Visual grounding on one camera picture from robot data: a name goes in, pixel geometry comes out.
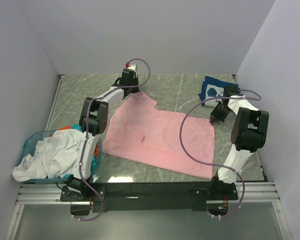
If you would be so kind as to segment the pink t shirt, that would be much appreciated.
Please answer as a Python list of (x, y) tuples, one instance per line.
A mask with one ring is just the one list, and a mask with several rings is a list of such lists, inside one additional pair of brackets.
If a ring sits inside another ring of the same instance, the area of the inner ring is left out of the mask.
[(105, 154), (210, 179), (215, 129), (206, 118), (158, 110), (144, 92), (134, 93), (113, 114), (102, 141)]

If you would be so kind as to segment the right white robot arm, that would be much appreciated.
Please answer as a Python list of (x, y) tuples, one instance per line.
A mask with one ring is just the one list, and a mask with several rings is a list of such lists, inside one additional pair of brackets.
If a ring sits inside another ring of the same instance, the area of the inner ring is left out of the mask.
[(223, 123), (230, 112), (236, 115), (230, 136), (232, 146), (209, 187), (211, 197), (216, 200), (236, 192), (237, 174), (248, 158), (265, 145), (268, 131), (269, 113), (254, 107), (234, 86), (225, 88), (222, 101), (210, 114), (210, 123)]

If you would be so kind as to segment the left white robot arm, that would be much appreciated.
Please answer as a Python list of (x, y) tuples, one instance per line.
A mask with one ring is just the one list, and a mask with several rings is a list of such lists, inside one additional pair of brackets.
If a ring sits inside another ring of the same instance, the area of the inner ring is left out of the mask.
[(108, 91), (96, 98), (86, 98), (82, 107), (79, 125), (82, 131), (78, 159), (74, 172), (67, 178), (66, 185), (78, 201), (90, 196), (86, 185), (92, 175), (91, 167), (96, 146), (107, 128), (109, 109), (131, 93), (139, 92), (137, 66), (132, 64), (123, 69)]

